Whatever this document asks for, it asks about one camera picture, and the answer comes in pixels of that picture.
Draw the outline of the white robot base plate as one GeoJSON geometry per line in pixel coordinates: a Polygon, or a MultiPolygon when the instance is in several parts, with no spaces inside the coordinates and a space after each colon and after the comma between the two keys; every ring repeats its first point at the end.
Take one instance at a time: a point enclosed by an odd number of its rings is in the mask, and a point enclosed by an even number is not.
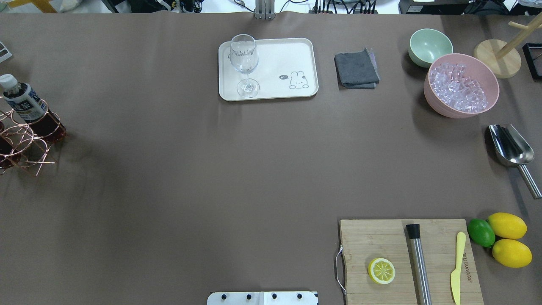
{"type": "Polygon", "coordinates": [[[318,305],[318,293],[313,291],[252,291],[215,292],[207,305],[318,305]]]}

